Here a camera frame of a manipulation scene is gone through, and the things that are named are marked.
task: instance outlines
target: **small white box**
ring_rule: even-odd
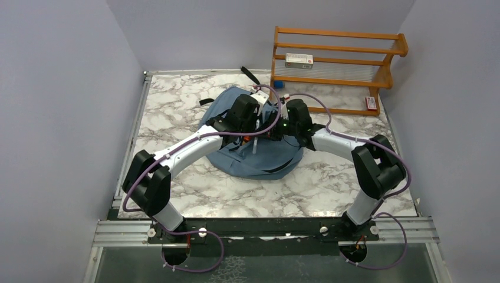
[[[312,69],[313,56],[308,54],[287,53],[285,67],[296,69]]]
[[[377,103],[375,102],[375,98],[372,96],[366,97],[366,110],[377,111]]]

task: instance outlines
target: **blue block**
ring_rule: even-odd
[[[284,87],[285,87],[284,81],[274,81],[273,88],[284,88]]]

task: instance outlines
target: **white box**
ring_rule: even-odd
[[[308,54],[287,53],[285,67],[296,69],[312,69],[313,56]]]

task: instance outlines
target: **glass panel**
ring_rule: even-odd
[[[390,264],[401,245],[370,245],[363,262]],[[204,268],[216,258],[188,258],[183,265]],[[219,268],[205,274],[172,272],[163,268],[160,248],[104,248],[96,282],[192,282],[192,283],[293,283],[293,282],[437,282],[425,244],[411,244],[403,262],[384,271],[356,268],[339,256],[228,256]]]

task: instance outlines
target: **black metal plate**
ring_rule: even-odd
[[[366,241],[376,241],[377,235],[370,233],[372,221],[355,235],[342,235],[336,232],[340,218],[187,218],[186,231],[198,231],[206,228],[223,237],[226,255],[338,255],[339,241],[357,241],[365,235]],[[327,234],[321,234],[320,228],[326,226]],[[187,236],[170,236],[157,225],[156,236],[148,243],[185,243]],[[305,238],[273,239],[266,241],[259,237],[305,236]],[[217,256],[220,253],[219,242],[207,235],[202,238],[197,233],[190,236],[192,256]]]

